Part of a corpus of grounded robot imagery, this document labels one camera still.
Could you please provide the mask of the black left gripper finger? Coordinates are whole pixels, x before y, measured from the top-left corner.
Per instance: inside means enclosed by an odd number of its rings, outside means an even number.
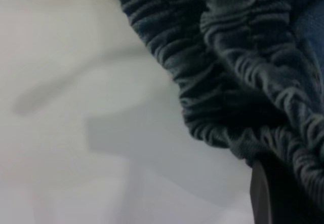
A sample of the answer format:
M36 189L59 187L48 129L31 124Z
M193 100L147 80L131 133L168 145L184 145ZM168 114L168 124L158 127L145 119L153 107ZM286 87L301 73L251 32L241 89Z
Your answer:
M259 154L253 161L250 197L254 223L323 223L323 212L272 154Z

